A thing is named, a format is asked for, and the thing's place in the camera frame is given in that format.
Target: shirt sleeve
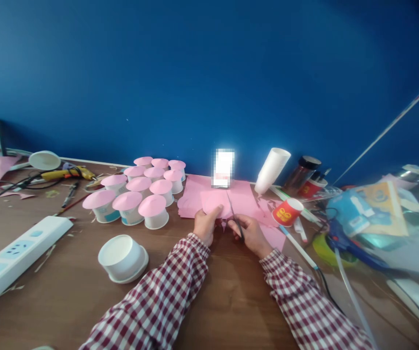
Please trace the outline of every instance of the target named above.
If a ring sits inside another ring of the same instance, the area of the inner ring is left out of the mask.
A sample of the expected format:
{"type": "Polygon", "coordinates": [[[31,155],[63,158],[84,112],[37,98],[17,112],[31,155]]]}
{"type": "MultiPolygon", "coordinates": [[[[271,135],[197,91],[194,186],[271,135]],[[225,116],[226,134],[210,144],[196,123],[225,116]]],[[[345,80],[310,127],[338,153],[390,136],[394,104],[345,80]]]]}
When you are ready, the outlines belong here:
{"type": "Polygon", "coordinates": [[[171,349],[208,272],[210,250],[190,233],[100,319],[86,349],[171,349]]]}
{"type": "Polygon", "coordinates": [[[373,349],[366,333],[340,313],[292,259],[275,249],[260,263],[300,349],[373,349]]]}

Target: yellow object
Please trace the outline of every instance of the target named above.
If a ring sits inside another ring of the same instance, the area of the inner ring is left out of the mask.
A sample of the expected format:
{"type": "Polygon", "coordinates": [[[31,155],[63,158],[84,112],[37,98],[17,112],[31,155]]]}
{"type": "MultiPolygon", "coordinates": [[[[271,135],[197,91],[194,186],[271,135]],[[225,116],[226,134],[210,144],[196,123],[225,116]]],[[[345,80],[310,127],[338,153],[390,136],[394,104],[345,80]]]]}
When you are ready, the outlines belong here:
{"type": "MultiPolygon", "coordinates": [[[[331,250],[326,242],[326,234],[322,233],[313,240],[313,249],[316,254],[323,259],[329,266],[337,266],[336,255],[331,250]]],[[[349,253],[341,253],[341,257],[347,254],[347,260],[342,259],[342,265],[344,268],[352,267],[357,263],[357,258],[349,253]]]]}
{"type": "MultiPolygon", "coordinates": [[[[89,171],[88,169],[84,167],[77,167],[77,168],[80,170],[83,178],[85,178],[86,180],[95,180],[95,175],[91,171],[89,171]]],[[[69,175],[70,173],[73,175],[78,175],[78,171],[76,171],[76,169],[69,169],[69,170],[57,170],[53,172],[43,173],[41,174],[41,176],[46,181],[52,181],[55,179],[65,177],[65,175],[69,175]]]]}

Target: pink paper cap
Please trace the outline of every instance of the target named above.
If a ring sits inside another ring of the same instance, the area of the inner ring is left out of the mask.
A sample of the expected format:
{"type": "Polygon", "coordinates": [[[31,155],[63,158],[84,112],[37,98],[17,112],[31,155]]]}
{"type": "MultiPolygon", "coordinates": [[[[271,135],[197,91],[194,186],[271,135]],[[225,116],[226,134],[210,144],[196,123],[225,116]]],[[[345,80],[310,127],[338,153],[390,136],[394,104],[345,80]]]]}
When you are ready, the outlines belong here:
{"type": "Polygon", "coordinates": [[[172,182],[169,180],[158,180],[154,182],[149,189],[154,194],[166,194],[172,189],[172,182]]]}
{"type": "Polygon", "coordinates": [[[151,164],[152,161],[152,157],[141,157],[141,158],[136,158],[133,163],[135,163],[136,165],[148,165],[151,164]]]}
{"type": "Polygon", "coordinates": [[[124,183],[127,181],[127,177],[125,175],[111,175],[107,176],[105,179],[101,181],[101,185],[103,186],[113,186],[119,183],[124,183]]]}
{"type": "Polygon", "coordinates": [[[169,160],[169,166],[171,169],[175,170],[183,170],[186,167],[185,162],[182,162],[181,160],[169,160]]]}
{"type": "Polygon", "coordinates": [[[164,175],[164,173],[165,170],[163,168],[152,167],[145,170],[146,177],[160,177],[164,175]]]}
{"type": "Polygon", "coordinates": [[[107,203],[110,203],[115,198],[115,191],[112,190],[102,190],[91,193],[83,201],[84,209],[96,209],[107,203]]]}
{"type": "Polygon", "coordinates": [[[140,204],[138,212],[145,217],[156,216],[165,209],[165,198],[159,194],[146,197],[140,204]]]}
{"type": "Polygon", "coordinates": [[[166,168],[169,165],[169,161],[164,158],[154,158],[151,164],[156,168],[166,168]]]}
{"type": "Polygon", "coordinates": [[[143,173],[145,172],[146,168],[141,165],[137,165],[135,167],[129,167],[126,168],[123,172],[126,176],[131,177],[137,177],[137,176],[143,176],[143,173]]]}
{"type": "Polygon", "coordinates": [[[148,177],[135,177],[127,184],[127,190],[141,192],[142,190],[148,189],[151,183],[152,181],[148,177]]]}
{"type": "Polygon", "coordinates": [[[115,198],[112,208],[115,210],[130,210],[136,208],[142,199],[143,196],[139,192],[125,192],[115,198]]]}
{"type": "Polygon", "coordinates": [[[167,170],[164,173],[164,178],[170,181],[178,181],[181,180],[183,173],[180,170],[167,170]]]}

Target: power strip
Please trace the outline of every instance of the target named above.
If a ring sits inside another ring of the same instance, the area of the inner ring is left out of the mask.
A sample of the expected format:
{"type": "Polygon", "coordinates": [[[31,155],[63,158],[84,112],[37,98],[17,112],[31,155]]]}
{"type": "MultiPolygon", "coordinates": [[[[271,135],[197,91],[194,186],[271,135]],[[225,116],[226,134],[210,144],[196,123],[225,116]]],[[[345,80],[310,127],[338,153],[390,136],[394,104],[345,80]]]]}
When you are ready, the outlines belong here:
{"type": "Polygon", "coordinates": [[[49,249],[73,223],[47,216],[0,251],[0,294],[49,249]]]}

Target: white bowl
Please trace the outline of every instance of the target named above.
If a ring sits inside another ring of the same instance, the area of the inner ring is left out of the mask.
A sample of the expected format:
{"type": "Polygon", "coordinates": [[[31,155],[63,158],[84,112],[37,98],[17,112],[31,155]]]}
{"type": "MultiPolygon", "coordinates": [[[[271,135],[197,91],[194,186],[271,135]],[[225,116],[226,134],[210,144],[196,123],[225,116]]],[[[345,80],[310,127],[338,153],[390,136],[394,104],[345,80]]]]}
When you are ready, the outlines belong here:
{"type": "Polygon", "coordinates": [[[137,279],[149,261],[146,250],[128,235],[108,240],[99,251],[98,261],[115,283],[137,279]]]}

